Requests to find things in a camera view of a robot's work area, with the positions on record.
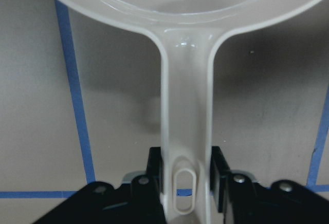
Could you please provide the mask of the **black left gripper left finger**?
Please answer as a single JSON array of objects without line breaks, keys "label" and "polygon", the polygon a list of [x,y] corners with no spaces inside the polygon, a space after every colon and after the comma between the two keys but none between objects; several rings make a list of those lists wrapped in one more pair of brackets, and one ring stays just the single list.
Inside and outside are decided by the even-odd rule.
[{"label": "black left gripper left finger", "polygon": [[164,223],[161,174],[161,150],[151,147],[145,172],[127,176],[117,189],[102,181],[89,183],[36,223]]}]

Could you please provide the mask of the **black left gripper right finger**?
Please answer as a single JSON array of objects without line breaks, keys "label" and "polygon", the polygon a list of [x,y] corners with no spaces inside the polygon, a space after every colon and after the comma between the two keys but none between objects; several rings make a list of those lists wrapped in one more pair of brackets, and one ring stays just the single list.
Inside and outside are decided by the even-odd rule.
[{"label": "black left gripper right finger", "polygon": [[210,190],[224,223],[328,223],[327,199],[291,180],[266,188],[230,169],[218,146],[211,151]]}]

